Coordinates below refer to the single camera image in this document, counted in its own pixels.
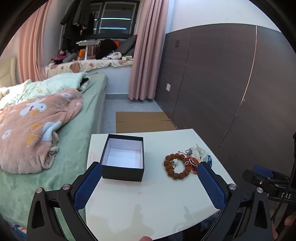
table top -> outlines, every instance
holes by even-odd
[[[86,224],[100,241],[153,240],[183,231],[214,214],[210,198],[197,175],[183,180],[167,176],[166,155],[193,147],[197,143],[212,157],[212,169],[234,183],[215,155],[193,129],[121,135],[144,138],[145,171],[142,182],[101,178],[86,205]],[[100,161],[108,134],[93,134],[87,167]],[[182,172],[179,163],[176,172]]]

gray cushion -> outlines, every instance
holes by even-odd
[[[133,57],[134,53],[135,53],[135,48],[133,47],[130,51],[128,51],[123,56],[132,56]]]
[[[134,46],[137,41],[137,34],[127,39],[115,52],[120,52],[122,54],[126,54],[131,48]]]
[[[63,59],[63,63],[69,63],[73,59],[76,59],[76,58],[77,58],[77,53],[72,53],[68,57],[66,57],[66,58]]]

floor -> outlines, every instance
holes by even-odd
[[[104,112],[103,133],[116,133],[115,114],[119,111],[132,112],[158,112],[161,108],[154,100],[131,101],[131,100],[106,100]]]

blue textured pad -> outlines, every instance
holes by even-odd
[[[102,166],[98,163],[75,193],[73,207],[76,211],[85,207],[101,177]]]
[[[223,210],[226,207],[225,194],[214,178],[203,165],[197,166],[197,175],[214,207]]]
[[[274,174],[272,173],[271,170],[260,167],[260,166],[254,166],[253,172],[256,172],[258,174],[261,174],[261,175],[269,177],[269,178],[273,178],[273,176],[274,176]]]

window frame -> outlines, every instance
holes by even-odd
[[[137,17],[138,17],[138,12],[139,12],[139,7],[140,7],[140,1],[139,0],[92,0],[91,3],[101,3],[101,8],[100,8],[100,13],[98,16],[98,20],[97,20],[97,26],[95,26],[95,28],[99,28],[100,26],[100,20],[102,18],[103,15],[103,11],[104,11],[104,6],[106,4],[106,2],[126,2],[126,3],[135,3],[136,4],[136,8],[135,8],[135,13],[133,16],[133,22],[132,22],[132,26],[130,29],[130,34],[121,34],[121,33],[96,33],[96,34],[88,34],[88,35],[83,35],[81,36],[80,40],[88,40],[88,39],[94,39],[94,40],[98,40],[98,39],[128,39],[130,37],[132,37],[134,35],[134,31],[135,31],[135,26],[136,26],[136,21],[137,21]]]

